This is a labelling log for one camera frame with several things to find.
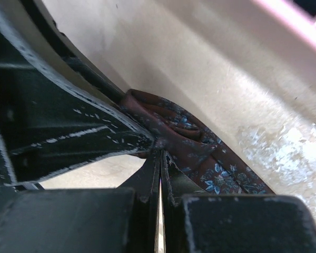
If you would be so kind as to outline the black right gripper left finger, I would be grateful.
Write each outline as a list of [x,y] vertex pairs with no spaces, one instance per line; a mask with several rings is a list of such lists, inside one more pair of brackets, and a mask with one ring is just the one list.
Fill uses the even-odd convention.
[[157,252],[160,154],[117,188],[0,187],[0,252]]

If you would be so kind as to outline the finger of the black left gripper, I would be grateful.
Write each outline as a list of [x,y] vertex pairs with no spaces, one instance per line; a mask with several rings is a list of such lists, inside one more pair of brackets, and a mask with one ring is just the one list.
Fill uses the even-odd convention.
[[30,18],[30,1],[0,1],[0,186],[151,150],[154,137],[121,100],[95,98],[77,80]]
[[75,82],[78,89],[100,100],[119,102],[123,98],[124,92],[57,28],[56,22],[42,1],[30,1],[30,18],[50,47],[78,79]]

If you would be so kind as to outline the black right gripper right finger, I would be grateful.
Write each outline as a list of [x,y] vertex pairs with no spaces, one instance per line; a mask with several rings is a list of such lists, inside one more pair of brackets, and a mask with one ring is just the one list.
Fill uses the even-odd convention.
[[206,193],[161,153],[166,252],[316,252],[316,223],[293,196]]

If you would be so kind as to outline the maroon blue-flowered tie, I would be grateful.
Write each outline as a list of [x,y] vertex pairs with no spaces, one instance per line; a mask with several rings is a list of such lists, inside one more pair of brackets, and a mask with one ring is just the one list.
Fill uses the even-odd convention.
[[150,131],[155,148],[166,150],[177,168],[213,194],[272,194],[271,188],[216,134],[174,102],[128,90],[120,108]]

